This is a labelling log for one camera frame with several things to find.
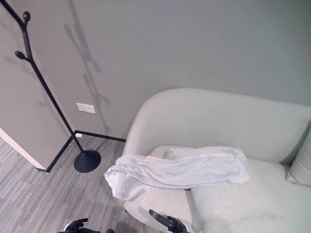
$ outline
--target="white sofa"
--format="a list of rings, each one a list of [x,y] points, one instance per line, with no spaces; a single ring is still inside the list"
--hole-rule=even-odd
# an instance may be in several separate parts
[[[190,232],[311,232],[311,187],[285,180],[310,119],[310,106],[200,89],[158,93],[138,112],[123,154],[162,157],[172,146],[238,147],[250,158],[251,180],[240,192],[154,188],[119,203],[162,231],[167,229],[149,209],[181,219]]]

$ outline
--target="gray wall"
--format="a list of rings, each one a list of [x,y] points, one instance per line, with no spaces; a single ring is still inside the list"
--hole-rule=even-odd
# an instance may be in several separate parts
[[[30,65],[18,25],[0,7],[0,127],[44,168],[68,139]]]
[[[76,129],[125,138],[143,102],[176,87],[311,105],[311,1],[14,4],[32,14],[30,38]]]

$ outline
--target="coat rack pole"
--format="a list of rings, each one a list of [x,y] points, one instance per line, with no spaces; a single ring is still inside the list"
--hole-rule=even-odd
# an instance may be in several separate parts
[[[35,74],[37,75],[38,79],[40,80],[44,90],[48,94],[52,104],[54,105],[55,109],[57,110],[57,112],[60,115],[61,119],[63,120],[64,124],[66,125],[68,131],[70,132],[70,134],[71,134],[72,138],[74,139],[74,141],[76,142],[77,146],[79,147],[80,154],[76,157],[76,159],[74,161],[74,167],[79,172],[90,172],[90,171],[94,170],[99,165],[99,163],[101,162],[100,154],[95,150],[83,150],[82,146],[80,145],[78,139],[76,138],[74,132],[72,131],[68,121],[66,120],[63,112],[61,111],[59,105],[57,104],[53,94],[51,93],[48,85],[44,81],[44,79],[41,75],[41,72],[40,72],[39,68],[37,67],[37,65],[33,59],[31,47],[30,47],[30,42],[29,42],[29,37],[28,37],[28,32],[27,32],[27,24],[30,20],[30,13],[25,11],[23,14],[24,21],[22,21],[21,18],[17,15],[17,13],[13,10],[13,8],[5,0],[0,0],[0,3],[4,6],[4,8],[9,12],[9,14],[18,23],[18,25],[22,31],[22,34],[23,34],[26,56],[20,51],[16,51],[15,55],[19,59],[26,60],[27,62],[30,63]]]

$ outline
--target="gray carpet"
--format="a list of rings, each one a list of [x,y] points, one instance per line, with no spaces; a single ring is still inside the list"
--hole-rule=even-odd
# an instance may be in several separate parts
[[[84,149],[96,149],[100,166],[90,173],[73,167],[72,142],[52,171],[37,171],[0,138],[0,232],[56,233],[71,220],[89,218],[85,227],[101,233],[159,233],[131,217],[112,197],[103,173],[121,156],[123,142],[85,136]]]

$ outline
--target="white towel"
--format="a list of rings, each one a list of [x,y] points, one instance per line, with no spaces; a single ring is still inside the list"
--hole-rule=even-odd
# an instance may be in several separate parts
[[[249,179],[244,167],[246,157],[238,149],[185,150],[188,155],[184,150],[176,149],[170,152],[172,156],[168,155],[168,159],[134,154],[120,157],[104,174],[113,196],[129,200],[150,186],[187,189],[244,183]]]

